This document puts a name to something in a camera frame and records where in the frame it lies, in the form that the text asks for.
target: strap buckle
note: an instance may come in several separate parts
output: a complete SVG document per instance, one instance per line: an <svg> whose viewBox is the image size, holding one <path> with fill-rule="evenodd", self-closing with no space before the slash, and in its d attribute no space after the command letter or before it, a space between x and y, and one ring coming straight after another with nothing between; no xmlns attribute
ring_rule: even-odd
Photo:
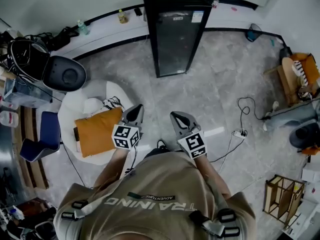
<svg viewBox="0 0 320 240"><path fill-rule="evenodd" d="M202 224L206 221L209 221L209 218L206 216L203 216L201 211L195 210L189 214L189 218L192 220L192 222L200 227L202 227Z"/></svg>
<svg viewBox="0 0 320 240"><path fill-rule="evenodd" d="M88 204L87 200L80 200L80 201L74 201L71 204L71 207L77 210L81 210L83 207L85 207Z"/></svg>
<svg viewBox="0 0 320 240"><path fill-rule="evenodd" d="M221 209L217 217L221 223L234 222L237 218L235 211L230 208Z"/></svg>
<svg viewBox="0 0 320 240"><path fill-rule="evenodd" d="M240 228L235 227L225 227L221 236L216 236L217 238L232 238L240 236Z"/></svg>
<svg viewBox="0 0 320 240"><path fill-rule="evenodd" d="M74 222L78 220L77 218L75 218L75 214L73 212L66 212L66 211L61 214L61 219L74 221Z"/></svg>

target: power strip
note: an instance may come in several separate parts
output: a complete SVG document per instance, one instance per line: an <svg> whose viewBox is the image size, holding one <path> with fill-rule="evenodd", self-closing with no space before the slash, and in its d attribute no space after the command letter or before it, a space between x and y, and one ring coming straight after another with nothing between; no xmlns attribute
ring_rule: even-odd
<svg viewBox="0 0 320 240"><path fill-rule="evenodd" d="M245 139L246 137L247 137L247 134L246 134L246 132L241 132L241 131L237 131L237 130L234 130L233 132L232 132L232 135L233 136L235 136L235 137L238 137L238 138L240 138L240 139Z"/></svg>

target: beige t-shirt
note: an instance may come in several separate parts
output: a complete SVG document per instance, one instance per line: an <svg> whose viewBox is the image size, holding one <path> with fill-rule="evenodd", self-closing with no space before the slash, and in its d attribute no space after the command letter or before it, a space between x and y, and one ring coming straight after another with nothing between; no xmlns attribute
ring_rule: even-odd
<svg viewBox="0 0 320 240"><path fill-rule="evenodd" d="M111 184L91 200L106 195L117 184ZM142 234L153 240L208 239L208 233L195 225L189 214L199 210L211 220L217 216L211 190L215 187L206 183L185 153L150 156L140 162L98 208L82 219L79 240L109 240L123 233ZM73 201L92 194L87 188L74 184L57 216L67 211ZM243 194L237 193L227 203L237 216L244 218L246 238L256 239L255 215ZM59 219L55 227L58 231Z"/></svg>

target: gray marble floor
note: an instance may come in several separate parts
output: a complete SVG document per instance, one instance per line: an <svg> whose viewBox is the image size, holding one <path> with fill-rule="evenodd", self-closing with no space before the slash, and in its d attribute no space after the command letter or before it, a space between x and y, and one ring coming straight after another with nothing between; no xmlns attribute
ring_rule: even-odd
<svg viewBox="0 0 320 240"><path fill-rule="evenodd" d="M228 149L231 132L239 130L240 97L250 96L256 102L256 115L262 117L277 100L285 107L283 89L278 75L263 75L277 66L283 45L274 37L262 35L249 42L241 32L205 32L187 74L156 78L149 40L129 43L86 57L79 62L87 69L89 79L114 81L135 103L144 104L144 137L140 145L156 145L163 138L170 148L177 147L169 114L184 111L192 114L204 131L224 128L207 138L208 158L213 161ZM225 159L213 162L231 192L243 191L256 214L259 240L276 239L282 224L262 212L265 180L274 174L298 179L305 158L290 146L290 129L264 132L262 122L254 116L253 103L249 115L242 116L248 136ZM232 138L230 149L241 139ZM103 166L70 158L84 183L92 187ZM40 197L55 205L62 200L68 187L81 183L63 147L43 159L50 188L37 190Z"/></svg>

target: sticker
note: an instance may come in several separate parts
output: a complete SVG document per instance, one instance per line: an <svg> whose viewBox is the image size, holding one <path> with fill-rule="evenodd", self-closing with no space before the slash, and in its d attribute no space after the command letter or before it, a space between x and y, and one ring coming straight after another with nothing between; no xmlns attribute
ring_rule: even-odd
<svg viewBox="0 0 320 240"><path fill-rule="evenodd" d="M114 136L118 136L118 137L122 137L122 138L127 138L129 136L129 132L130 132L129 127L125 127L125 126L119 126L116 131Z"/></svg>
<svg viewBox="0 0 320 240"><path fill-rule="evenodd" d="M140 195L136 193L129 192L128 197L135 198L135 199L152 199L155 201L167 201L167 200L175 200L175 195L169 195L169 196L156 196L152 194L146 194L146 195Z"/></svg>
<svg viewBox="0 0 320 240"><path fill-rule="evenodd" d="M197 148L204 145L204 141L201 139L201 136L199 133L192 135L190 137L187 137L186 143L188 144L189 150L196 150Z"/></svg>
<svg viewBox="0 0 320 240"><path fill-rule="evenodd" d="M125 139L114 138L114 141L115 141L115 146L117 148L120 148L120 149L128 149L129 148L128 142Z"/></svg>
<svg viewBox="0 0 320 240"><path fill-rule="evenodd" d="M191 152L191 157L193 159L195 159L195 158L197 158L197 157L199 157L201 155L204 155L205 153L206 153L206 146L201 147L201 148L199 148L198 150L196 150L194 152Z"/></svg>
<svg viewBox="0 0 320 240"><path fill-rule="evenodd" d="M139 140L139 133L138 133L138 131L136 131L130 139L131 147L133 147L137 143L138 140Z"/></svg>
<svg viewBox="0 0 320 240"><path fill-rule="evenodd" d="M203 15L204 15L204 11L203 10L195 10L193 12L191 22L192 23L200 23L201 20L202 20Z"/></svg>

